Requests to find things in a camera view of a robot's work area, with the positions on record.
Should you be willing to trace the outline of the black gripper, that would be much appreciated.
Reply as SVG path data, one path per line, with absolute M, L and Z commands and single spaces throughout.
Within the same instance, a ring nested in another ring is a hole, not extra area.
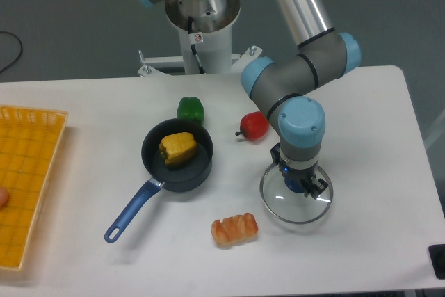
M 271 150 L 273 163 L 279 166 L 284 182 L 290 190 L 305 190 L 305 197 L 316 199 L 328 188 L 328 183 L 316 178 L 321 144 L 311 147 L 297 147 L 285 144 L 284 149 L 277 143 Z

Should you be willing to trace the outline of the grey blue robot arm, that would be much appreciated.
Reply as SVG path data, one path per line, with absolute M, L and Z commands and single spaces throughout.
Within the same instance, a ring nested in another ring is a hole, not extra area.
M 232 24 L 240 0 L 139 0 L 150 7 L 165 4 L 177 29 L 187 74 L 228 73 L 232 61 Z M 325 131 L 323 109 L 307 94 L 359 66 L 361 50 L 348 33 L 331 25 L 320 0 L 277 0 L 298 48 L 290 61 L 268 57 L 241 59 L 241 83 L 280 142 L 273 152 L 285 184 L 318 197 L 328 186 L 315 175 Z

